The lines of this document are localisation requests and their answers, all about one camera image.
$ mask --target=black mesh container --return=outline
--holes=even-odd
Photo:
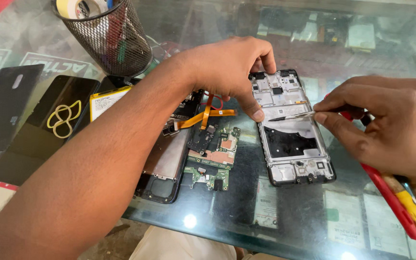
[[[56,0],[51,5],[54,14],[106,73],[134,76],[152,63],[152,48],[131,0],[119,0],[112,9],[84,19],[61,16]]]

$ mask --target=black phone back cover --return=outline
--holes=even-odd
[[[43,97],[27,118],[25,124],[10,144],[7,151],[0,158],[0,181],[20,186],[22,185],[46,160],[49,159],[64,143],[62,139],[54,135],[53,129],[47,127],[49,116],[57,106],[72,105],[81,101],[81,107],[72,106],[72,117],[78,113],[84,113],[85,107],[89,107],[89,97],[94,93],[99,82],[72,76],[59,75],[51,83]],[[68,117],[68,111],[60,111],[62,119]],[[74,128],[79,118],[69,121]],[[54,125],[58,119],[54,116],[50,125]],[[62,123],[56,128],[60,136],[69,133],[69,127]]]
[[[0,155],[11,143],[43,64],[0,70]]]

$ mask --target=green circuit board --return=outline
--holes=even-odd
[[[206,151],[205,155],[202,156],[196,151],[190,150],[187,160],[221,169],[232,169],[234,167],[239,137],[240,128],[238,127],[234,127],[232,131],[227,131],[225,128],[221,129],[215,151]]]
[[[194,188],[195,182],[206,183],[209,190],[227,191],[229,189],[229,170],[218,169],[216,175],[208,173],[200,173],[193,167],[185,167],[185,173],[192,173],[192,184],[190,188]]]

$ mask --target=rubber band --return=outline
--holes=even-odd
[[[214,96],[214,97],[219,99],[219,101],[221,102],[221,106],[218,108],[218,107],[214,107],[213,105],[211,105],[211,108],[212,109],[215,109],[215,110],[221,110],[222,107],[224,106],[224,103],[222,102],[222,98],[221,97],[218,97],[218,96]]]
[[[78,104],[78,113],[76,114],[76,116],[72,117],[71,108],[74,107],[76,104]],[[66,118],[66,120],[62,120],[61,117],[59,116],[59,112],[64,111],[64,110],[68,110],[68,117]],[[52,128],[52,131],[53,131],[53,133],[56,137],[61,138],[61,139],[67,138],[67,137],[71,136],[72,133],[73,133],[73,128],[72,128],[72,125],[69,123],[69,121],[72,121],[73,119],[76,119],[77,117],[79,117],[80,112],[81,112],[81,100],[77,100],[71,106],[61,104],[61,105],[57,106],[55,108],[54,112],[52,112],[52,114],[49,116],[48,122],[47,122],[48,128]],[[55,122],[54,125],[51,126],[49,123],[51,122],[51,119],[54,115],[57,117],[57,119],[59,119],[59,121]],[[66,123],[66,125],[68,125],[68,128],[70,129],[70,132],[66,136],[60,136],[55,131],[55,129],[63,123]]]

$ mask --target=orange flex cable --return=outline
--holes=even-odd
[[[205,128],[207,127],[207,123],[208,123],[208,117],[209,117],[209,111],[211,109],[211,103],[213,101],[213,97],[215,95],[210,94],[208,96],[208,101],[207,101],[207,106],[205,107],[205,113],[203,113],[203,120],[201,121],[201,130],[205,130]]]
[[[192,117],[189,120],[186,121],[179,121],[177,122],[177,128],[187,128],[191,127],[194,124],[200,122],[203,119],[204,112],[201,112],[200,114]],[[210,117],[223,117],[223,116],[236,116],[237,111],[234,109],[225,109],[225,110],[210,110],[209,116]]]

